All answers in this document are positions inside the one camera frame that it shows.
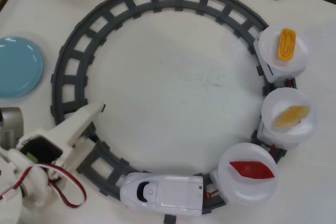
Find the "white gripper, black motor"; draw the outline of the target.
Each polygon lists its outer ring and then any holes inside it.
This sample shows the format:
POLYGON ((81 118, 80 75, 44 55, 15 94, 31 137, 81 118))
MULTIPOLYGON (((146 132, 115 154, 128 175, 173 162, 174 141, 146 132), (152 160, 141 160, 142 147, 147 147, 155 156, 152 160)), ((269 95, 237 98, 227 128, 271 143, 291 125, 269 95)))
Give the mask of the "white gripper, black motor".
POLYGON ((85 105, 52 130, 39 128, 24 135, 16 148, 40 163, 77 168, 95 146, 91 139, 80 136, 104 107, 102 102, 85 105), (74 144, 69 155, 69 146, 74 144))

